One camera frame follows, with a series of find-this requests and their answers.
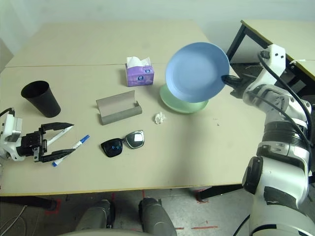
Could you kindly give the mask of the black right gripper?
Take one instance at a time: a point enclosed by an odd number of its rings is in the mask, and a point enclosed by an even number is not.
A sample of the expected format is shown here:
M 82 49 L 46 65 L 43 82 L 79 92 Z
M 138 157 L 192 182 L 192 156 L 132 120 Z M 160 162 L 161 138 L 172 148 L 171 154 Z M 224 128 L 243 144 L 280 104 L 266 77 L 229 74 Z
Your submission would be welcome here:
M 239 78 L 234 75 L 223 75 L 221 76 L 222 81 L 233 88 L 230 93 L 232 96 L 238 99 L 243 98 L 244 91 L 249 86 L 249 79 Z

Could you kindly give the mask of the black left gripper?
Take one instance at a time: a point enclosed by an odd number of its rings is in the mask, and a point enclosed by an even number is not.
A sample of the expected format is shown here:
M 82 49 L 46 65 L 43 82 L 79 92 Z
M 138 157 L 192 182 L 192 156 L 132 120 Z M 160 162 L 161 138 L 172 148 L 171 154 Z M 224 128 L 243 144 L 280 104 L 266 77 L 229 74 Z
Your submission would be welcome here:
M 29 133 L 21 138 L 21 144 L 17 147 L 19 156 L 33 156 L 34 162 L 50 162 L 66 157 L 75 151 L 74 148 L 54 151 L 49 155 L 44 155 L 47 152 L 47 140 L 43 138 L 48 130 L 64 130 L 72 127 L 74 124 L 67 122 L 53 122 L 42 124 L 38 131 Z

